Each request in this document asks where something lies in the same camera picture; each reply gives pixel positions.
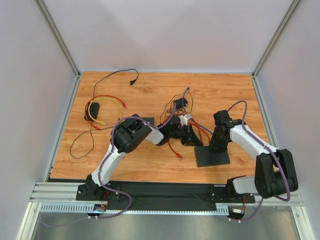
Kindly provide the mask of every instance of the black power cord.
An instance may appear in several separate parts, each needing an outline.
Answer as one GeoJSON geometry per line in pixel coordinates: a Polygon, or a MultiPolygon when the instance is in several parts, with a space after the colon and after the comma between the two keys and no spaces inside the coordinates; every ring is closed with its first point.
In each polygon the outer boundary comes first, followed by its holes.
{"type": "Polygon", "coordinates": [[[73,140],[73,142],[72,142],[72,144],[71,144],[71,146],[70,146],[70,150],[69,150],[70,155],[71,155],[73,158],[75,158],[75,159],[82,159],[83,157],[87,156],[87,155],[88,155],[89,153],[91,153],[91,152],[93,151],[93,149],[95,148],[95,139],[94,139],[94,136],[92,135],[92,131],[101,131],[101,130],[112,129],[112,128],[113,128],[113,126],[109,126],[109,127],[105,127],[105,128],[100,128],[100,130],[98,130],[98,129],[92,129],[92,126],[90,126],[90,130],[87,130],[87,131],[82,132],[79,136],[77,136],[77,137],[73,140]],[[74,144],[75,144],[75,142],[77,141],[77,139],[80,138],[83,134],[85,134],[85,133],[87,133],[87,132],[90,132],[90,135],[91,135],[91,138],[92,138],[92,148],[91,148],[85,155],[82,155],[82,156],[74,156],[74,155],[72,154],[72,152],[71,152],[72,147],[74,146],[74,144]]]}
{"type": "Polygon", "coordinates": [[[128,72],[128,71],[135,71],[136,72],[136,78],[132,81],[130,81],[130,85],[132,86],[139,78],[139,72],[134,69],[134,68],[130,68],[130,69],[124,69],[124,70],[119,70],[119,71],[114,71],[112,73],[110,73],[109,75],[105,76],[104,78],[102,78],[101,80],[97,81],[93,87],[93,98],[95,98],[95,93],[96,93],[96,86],[98,83],[100,83],[102,80],[112,76],[113,74],[116,74],[116,73],[120,73],[120,72],[128,72]]]}

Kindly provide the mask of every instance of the metal floor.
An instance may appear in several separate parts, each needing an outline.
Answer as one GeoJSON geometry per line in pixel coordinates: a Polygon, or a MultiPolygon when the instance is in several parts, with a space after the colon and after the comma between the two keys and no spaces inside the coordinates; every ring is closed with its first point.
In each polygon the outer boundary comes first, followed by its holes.
{"type": "MultiPolygon", "coordinates": [[[[248,206],[246,217],[255,210],[248,206]]],[[[63,224],[84,213],[45,213],[47,224],[63,224]]],[[[299,240],[288,206],[262,206],[246,223],[222,216],[123,214],[111,219],[85,220],[63,227],[45,227],[38,221],[33,240],[299,240]]]]}

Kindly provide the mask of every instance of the black cable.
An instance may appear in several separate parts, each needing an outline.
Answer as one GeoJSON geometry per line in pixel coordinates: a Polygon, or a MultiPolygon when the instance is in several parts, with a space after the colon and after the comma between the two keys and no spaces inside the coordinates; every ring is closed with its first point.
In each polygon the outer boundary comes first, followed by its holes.
{"type": "MultiPolygon", "coordinates": [[[[98,83],[100,83],[100,82],[103,81],[104,79],[112,76],[113,74],[120,73],[120,72],[127,72],[127,71],[135,71],[135,72],[136,72],[136,78],[135,78],[134,80],[130,81],[130,85],[132,86],[132,85],[137,81],[137,79],[139,78],[139,72],[138,72],[136,69],[130,68],[130,69],[124,69],[124,70],[114,71],[114,72],[112,72],[112,73],[110,73],[109,75],[103,77],[101,80],[99,80],[99,81],[97,81],[97,82],[95,83],[95,85],[94,85],[94,87],[93,87],[93,97],[92,97],[92,98],[93,98],[93,99],[95,98],[96,86],[97,86],[98,83]]],[[[100,128],[99,130],[105,130],[105,129],[109,129],[109,128],[113,128],[113,127],[111,126],[111,127],[106,127],[106,128],[100,128]]],[[[94,137],[93,137],[93,135],[92,135],[92,131],[97,131],[97,130],[98,130],[98,129],[92,129],[92,125],[91,125],[91,126],[90,126],[90,130],[84,131],[83,133],[81,133],[79,136],[77,136],[77,137],[75,138],[75,140],[72,142],[72,144],[71,144],[71,146],[70,146],[70,150],[69,150],[70,155],[71,155],[73,158],[75,158],[75,159],[81,159],[81,158],[87,156],[89,153],[92,152],[92,150],[95,148],[95,139],[94,139],[94,137]],[[91,135],[91,138],[92,138],[92,148],[91,148],[85,155],[80,156],[80,157],[76,157],[76,156],[74,156],[74,155],[71,153],[71,149],[72,149],[73,145],[75,144],[76,140],[77,140],[79,137],[81,137],[83,134],[87,133],[87,132],[90,132],[90,135],[91,135]]]]}
{"type": "MultiPolygon", "coordinates": [[[[192,108],[193,108],[193,106],[194,106],[194,98],[192,97],[192,94],[191,94],[189,91],[187,91],[187,93],[190,94],[190,97],[191,97],[191,102],[192,102],[192,104],[191,104],[191,109],[190,109],[190,112],[189,112],[189,113],[191,113],[191,112],[192,112],[192,108]]],[[[171,98],[171,100],[164,106],[163,112],[162,112],[161,115],[160,115],[160,124],[162,124],[161,117],[163,116],[163,114],[164,114],[166,117],[169,117],[169,116],[171,115],[172,111],[174,110],[174,108],[172,107],[173,99],[174,99],[175,97],[178,97],[178,96],[183,95],[183,94],[184,94],[184,93],[181,93],[181,94],[178,94],[178,95],[174,95],[174,96],[171,98]],[[168,109],[168,110],[166,111],[166,107],[168,106],[168,104],[170,104],[170,109],[168,109]]]]}
{"type": "Polygon", "coordinates": [[[127,71],[136,71],[136,74],[137,74],[136,78],[135,78],[134,80],[130,81],[130,85],[132,86],[132,85],[137,81],[137,79],[139,78],[139,72],[138,72],[136,69],[130,68],[130,69],[124,69],[124,70],[114,71],[114,72],[110,73],[109,75],[105,76],[104,78],[102,78],[101,80],[99,80],[99,81],[97,81],[97,82],[95,83],[95,85],[94,85],[94,87],[93,87],[93,98],[95,98],[96,86],[97,86],[98,83],[100,83],[102,80],[110,77],[110,76],[113,75],[113,74],[120,73],[120,72],[127,72],[127,71]]]}
{"type": "Polygon", "coordinates": [[[71,146],[70,146],[70,150],[69,150],[69,152],[70,152],[70,155],[73,157],[73,158],[75,158],[75,159],[82,159],[83,157],[85,157],[85,156],[87,156],[89,153],[91,153],[93,150],[94,150],[94,148],[95,148],[95,139],[94,139],[94,136],[92,135],[92,131],[101,131],[101,130],[106,130],[106,129],[112,129],[113,128],[113,126],[109,126],[109,127],[105,127],[105,128],[100,128],[99,130],[98,129],[92,129],[92,126],[90,126],[90,130],[87,130],[87,131],[84,131],[84,132],[82,132],[79,136],[77,136],[74,140],[73,140],[73,142],[72,142],[72,144],[71,144],[71,146]],[[82,155],[82,156],[74,156],[72,153],[71,153],[71,149],[72,149],[72,147],[73,147],[73,145],[75,144],[75,142],[77,141],[77,139],[78,138],[80,138],[83,134],[85,134],[85,133],[87,133],[87,132],[90,132],[90,135],[91,135],[91,138],[92,138],[92,148],[85,154],[85,155],[82,155]]]}

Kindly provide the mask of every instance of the small black device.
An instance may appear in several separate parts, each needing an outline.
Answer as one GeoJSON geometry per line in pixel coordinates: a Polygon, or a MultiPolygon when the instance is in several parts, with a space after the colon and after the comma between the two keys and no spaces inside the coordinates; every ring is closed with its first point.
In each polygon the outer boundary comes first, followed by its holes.
{"type": "Polygon", "coordinates": [[[188,101],[184,97],[182,97],[177,100],[174,100],[173,105],[175,105],[176,109],[183,109],[185,106],[188,105],[188,101]]]}
{"type": "MultiPolygon", "coordinates": [[[[98,102],[93,102],[93,103],[91,104],[91,106],[90,106],[90,114],[91,114],[91,116],[92,116],[94,119],[97,119],[99,109],[100,109],[100,104],[99,104],[98,102]]],[[[89,105],[88,105],[88,107],[87,107],[87,109],[86,109],[86,114],[84,115],[84,120],[88,121],[86,116],[88,117],[88,120],[89,120],[90,122],[93,121],[93,119],[92,119],[92,118],[90,117],[90,115],[89,115],[89,105]]]]}

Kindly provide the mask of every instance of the black square stand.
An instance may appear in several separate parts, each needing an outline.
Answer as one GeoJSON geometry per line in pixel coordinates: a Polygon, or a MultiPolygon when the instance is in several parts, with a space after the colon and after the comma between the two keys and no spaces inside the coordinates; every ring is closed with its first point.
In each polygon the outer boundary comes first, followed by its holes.
{"type": "Polygon", "coordinates": [[[198,168],[230,164],[227,151],[217,153],[210,145],[197,146],[194,148],[194,153],[198,168]]]}

